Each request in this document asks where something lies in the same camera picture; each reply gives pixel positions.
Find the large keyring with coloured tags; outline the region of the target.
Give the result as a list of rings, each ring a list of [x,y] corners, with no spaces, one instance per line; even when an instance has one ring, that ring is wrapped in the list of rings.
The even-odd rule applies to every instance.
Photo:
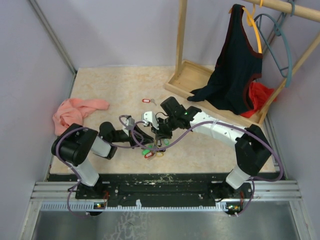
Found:
[[[153,157],[161,158],[165,155],[166,150],[160,150],[162,147],[166,147],[170,144],[169,140],[166,138],[155,140],[153,144],[147,146],[143,149],[141,154],[145,159],[152,159]]]

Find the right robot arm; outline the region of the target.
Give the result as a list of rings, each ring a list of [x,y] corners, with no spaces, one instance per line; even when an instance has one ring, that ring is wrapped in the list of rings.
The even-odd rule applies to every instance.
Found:
[[[185,108],[175,97],[164,100],[160,106],[165,118],[152,114],[152,131],[160,139],[170,139],[176,129],[189,130],[218,140],[235,150],[236,165],[227,175],[223,192],[235,198],[241,192],[241,185],[256,177],[271,156],[271,148],[261,128],[228,124],[214,118],[200,108]]]

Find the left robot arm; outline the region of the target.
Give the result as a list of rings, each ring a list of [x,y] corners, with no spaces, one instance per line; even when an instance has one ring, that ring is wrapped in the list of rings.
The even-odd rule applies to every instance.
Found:
[[[55,140],[51,153],[76,174],[87,194],[97,199],[103,195],[104,186],[89,161],[89,153],[110,160],[119,148],[116,143],[129,143],[130,149],[138,146],[131,133],[128,127],[116,130],[108,121],[99,126],[99,131],[73,123]]]

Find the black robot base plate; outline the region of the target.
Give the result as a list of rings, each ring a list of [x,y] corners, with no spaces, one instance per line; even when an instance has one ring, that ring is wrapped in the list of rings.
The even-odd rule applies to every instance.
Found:
[[[95,186],[79,184],[77,200],[101,200],[95,209],[141,207],[147,209],[200,209],[230,200],[226,211],[239,213],[251,200],[254,184],[233,189],[221,174],[103,174]]]

